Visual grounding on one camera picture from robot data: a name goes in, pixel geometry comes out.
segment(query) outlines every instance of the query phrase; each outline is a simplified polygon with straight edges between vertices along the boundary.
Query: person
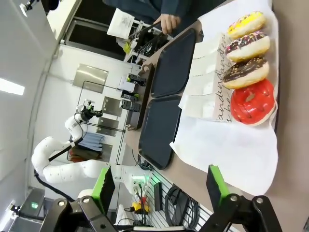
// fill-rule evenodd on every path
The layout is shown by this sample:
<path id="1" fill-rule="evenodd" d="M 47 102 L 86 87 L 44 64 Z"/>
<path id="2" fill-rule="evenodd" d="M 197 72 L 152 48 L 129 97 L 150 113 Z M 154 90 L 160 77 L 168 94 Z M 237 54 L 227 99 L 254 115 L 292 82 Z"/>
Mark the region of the person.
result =
<path id="1" fill-rule="evenodd" d="M 198 17 L 225 0 L 103 0 L 109 6 L 134 16 L 147 24 L 160 22 L 164 34 L 177 35 Z"/>

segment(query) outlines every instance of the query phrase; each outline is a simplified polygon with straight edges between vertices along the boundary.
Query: yellow frosted donut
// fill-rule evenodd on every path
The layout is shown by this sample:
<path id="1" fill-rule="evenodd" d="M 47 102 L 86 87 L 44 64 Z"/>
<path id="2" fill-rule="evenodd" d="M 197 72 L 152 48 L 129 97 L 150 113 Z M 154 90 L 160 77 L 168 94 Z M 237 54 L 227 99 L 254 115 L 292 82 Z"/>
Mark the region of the yellow frosted donut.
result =
<path id="1" fill-rule="evenodd" d="M 266 18 L 260 11 L 254 11 L 240 18 L 237 22 L 229 26 L 227 34 L 237 39 L 256 30 L 259 30 L 266 23 Z"/>

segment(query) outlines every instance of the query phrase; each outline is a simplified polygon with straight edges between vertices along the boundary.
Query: yellow icing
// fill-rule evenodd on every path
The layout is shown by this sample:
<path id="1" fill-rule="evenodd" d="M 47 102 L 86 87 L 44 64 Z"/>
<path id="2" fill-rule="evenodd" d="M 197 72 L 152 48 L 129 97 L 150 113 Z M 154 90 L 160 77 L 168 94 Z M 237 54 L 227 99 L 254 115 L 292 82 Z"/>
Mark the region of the yellow icing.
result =
<path id="1" fill-rule="evenodd" d="M 255 21 L 258 17 L 262 16 L 263 13 L 259 11 L 252 12 L 251 14 L 245 15 L 244 17 L 240 18 L 237 22 L 233 23 L 229 26 L 227 33 L 233 33 L 234 30 L 244 27 L 247 24 Z"/>

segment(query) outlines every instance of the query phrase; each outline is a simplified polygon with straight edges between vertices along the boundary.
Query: donut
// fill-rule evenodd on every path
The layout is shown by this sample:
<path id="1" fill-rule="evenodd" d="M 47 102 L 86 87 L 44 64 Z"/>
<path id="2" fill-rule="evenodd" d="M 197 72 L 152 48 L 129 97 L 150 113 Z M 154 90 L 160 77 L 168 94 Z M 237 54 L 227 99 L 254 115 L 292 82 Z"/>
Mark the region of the donut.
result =
<path id="1" fill-rule="evenodd" d="M 234 40 L 226 47 L 226 57 L 240 62 L 264 54 L 270 47 L 270 38 L 261 31 Z"/>
<path id="2" fill-rule="evenodd" d="M 232 93 L 230 105 L 231 115 L 236 121 L 251 126 L 262 124 L 276 107 L 274 86 L 265 79 L 236 89 Z"/>
<path id="3" fill-rule="evenodd" d="M 251 14 L 240 18 L 238 21 L 229 26 L 227 34 L 232 39 L 240 38 L 244 35 L 259 30 L 266 23 L 266 18 L 260 11 L 254 11 Z"/>
<path id="4" fill-rule="evenodd" d="M 229 68 L 223 77 L 223 85 L 230 89 L 243 88 L 265 79 L 268 73 L 267 60 L 264 57 L 255 57 Z"/>

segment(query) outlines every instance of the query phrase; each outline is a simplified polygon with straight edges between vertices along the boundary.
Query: donut hole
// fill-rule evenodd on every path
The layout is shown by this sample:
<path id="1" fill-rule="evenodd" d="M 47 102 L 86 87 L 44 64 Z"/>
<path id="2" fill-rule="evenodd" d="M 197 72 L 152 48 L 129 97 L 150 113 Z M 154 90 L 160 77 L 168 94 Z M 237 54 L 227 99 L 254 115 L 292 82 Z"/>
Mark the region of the donut hole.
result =
<path id="1" fill-rule="evenodd" d="M 250 92 L 245 102 L 250 102 L 255 97 L 255 93 Z"/>

